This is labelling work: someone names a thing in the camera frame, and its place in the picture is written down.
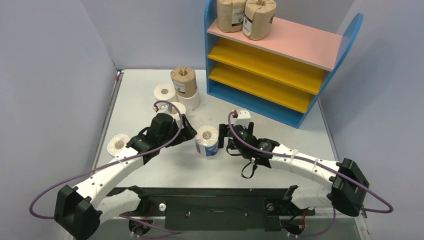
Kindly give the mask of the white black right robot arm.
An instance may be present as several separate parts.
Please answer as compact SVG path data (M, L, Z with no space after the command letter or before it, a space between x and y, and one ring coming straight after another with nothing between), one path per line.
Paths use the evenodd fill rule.
M224 139L227 138L226 150L236 150L234 156L247 159L253 172L258 166L264 166L290 172L319 185L292 185L282 199L282 207L287 213L294 214L307 208L333 207L347 216L359 216L367 192L357 184L367 188L369 182L355 161L348 158L342 162L313 158L277 141L256 138L253 127L253 122L249 123L248 128L220 124L218 147L224 148Z

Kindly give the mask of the brown roll cloud logo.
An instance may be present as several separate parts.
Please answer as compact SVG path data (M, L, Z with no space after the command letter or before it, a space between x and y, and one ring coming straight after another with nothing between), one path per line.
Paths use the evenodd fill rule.
M272 28L277 4L274 0L247 0L242 32L254 41L267 37Z

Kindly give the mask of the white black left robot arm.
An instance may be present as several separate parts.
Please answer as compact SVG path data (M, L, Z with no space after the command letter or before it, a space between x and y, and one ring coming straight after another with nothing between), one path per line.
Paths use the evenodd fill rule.
M167 113L157 113L150 126L133 136L109 166L74 187L65 185L58 191L54 221L76 240L87 240L111 218L127 212L145 214L149 201L136 186L113 196L108 194L129 174L157 156L161 146L173 147L196 135L185 114L175 120Z

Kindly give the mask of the blue plastic tissue roll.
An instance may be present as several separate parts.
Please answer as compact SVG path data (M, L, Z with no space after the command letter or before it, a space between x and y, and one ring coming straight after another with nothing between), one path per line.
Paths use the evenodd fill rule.
M219 131L210 125L202 125L195 136L195 147L199 154L205 157L215 156L218 153Z

